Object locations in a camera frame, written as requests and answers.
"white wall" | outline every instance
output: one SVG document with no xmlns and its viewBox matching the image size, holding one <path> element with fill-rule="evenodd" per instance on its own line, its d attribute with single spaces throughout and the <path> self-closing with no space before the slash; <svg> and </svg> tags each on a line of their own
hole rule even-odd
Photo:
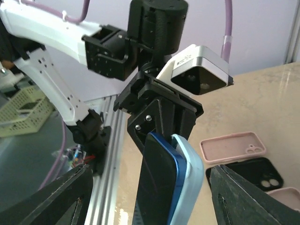
<svg viewBox="0 0 300 225">
<path fill-rule="evenodd" d="M 180 49 L 206 45 L 220 53 L 225 31 L 224 0 L 187 0 L 189 12 Z M 83 0 L 37 0 L 78 16 Z M 296 0 L 233 0 L 231 74 L 280 65 L 284 61 Z M 130 0 L 91 0 L 87 20 L 127 28 Z M 83 100 L 118 93 L 120 81 L 87 71 L 68 56 L 50 49 L 58 69 Z"/>
</svg>

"screw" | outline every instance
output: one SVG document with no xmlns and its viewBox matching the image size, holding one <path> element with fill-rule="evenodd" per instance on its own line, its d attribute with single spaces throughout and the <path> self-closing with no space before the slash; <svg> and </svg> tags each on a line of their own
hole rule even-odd
<svg viewBox="0 0 300 225">
<path fill-rule="evenodd" d="M 136 126 L 135 126 L 135 129 L 136 129 L 136 130 L 141 130 L 142 128 L 141 128 L 140 125 L 136 125 Z"/>
<path fill-rule="evenodd" d="M 1 73 L 2 74 L 6 74 L 6 70 L 5 69 L 1 69 Z"/>
<path fill-rule="evenodd" d="M 152 117 L 150 115 L 146 116 L 146 121 L 148 122 L 152 121 Z"/>
</svg>

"beige table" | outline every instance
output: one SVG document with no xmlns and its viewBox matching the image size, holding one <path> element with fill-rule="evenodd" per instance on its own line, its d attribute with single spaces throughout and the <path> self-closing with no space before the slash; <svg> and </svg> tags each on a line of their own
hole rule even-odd
<svg viewBox="0 0 300 225">
<path fill-rule="evenodd" d="M 235 85 L 204 96 L 189 142 L 202 157 L 199 142 L 236 132 L 256 132 L 283 177 L 284 187 L 300 188 L 300 63 L 236 76 Z M 142 156 L 125 135 L 115 225 L 131 225 Z M 189 225 L 217 224 L 207 180 L 195 204 Z"/>
</svg>

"plastic basket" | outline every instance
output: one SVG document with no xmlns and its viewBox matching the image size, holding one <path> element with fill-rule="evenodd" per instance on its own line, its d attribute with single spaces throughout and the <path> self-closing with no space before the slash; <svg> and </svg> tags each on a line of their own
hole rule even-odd
<svg viewBox="0 0 300 225">
<path fill-rule="evenodd" d="M 22 109 L 31 103 L 34 104 L 31 109 Z M 21 89 L 0 109 L 0 137 L 39 131 L 53 109 L 53 105 L 38 86 Z"/>
</svg>

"metal frame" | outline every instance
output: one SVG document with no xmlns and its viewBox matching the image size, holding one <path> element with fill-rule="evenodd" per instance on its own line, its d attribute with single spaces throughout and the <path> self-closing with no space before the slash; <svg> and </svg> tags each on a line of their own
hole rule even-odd
<svg viewBox="0 0 300 225">
<path fill-rule="evenodd" d="M 300 48 L 300 0 L 297 2 L 295 16 L 292 23 L 290 38 L 287 45 L 287 51 L 284 63 L 297 61 L 297 55 Z"/>
<path fill-rule="evenodd" d="M 87 105 L 97 113 L 104 113 L 104 126 L 110 126 L 110 136 L 106 165 L 102 177 L 94 176 L 94 186 L 85 225 L 113 224 L 114 210 L 120 173 L 120 159 L 125 133 L 125 113 L 113 111 L 115 96 L 89 101 Z"/>
</svg>

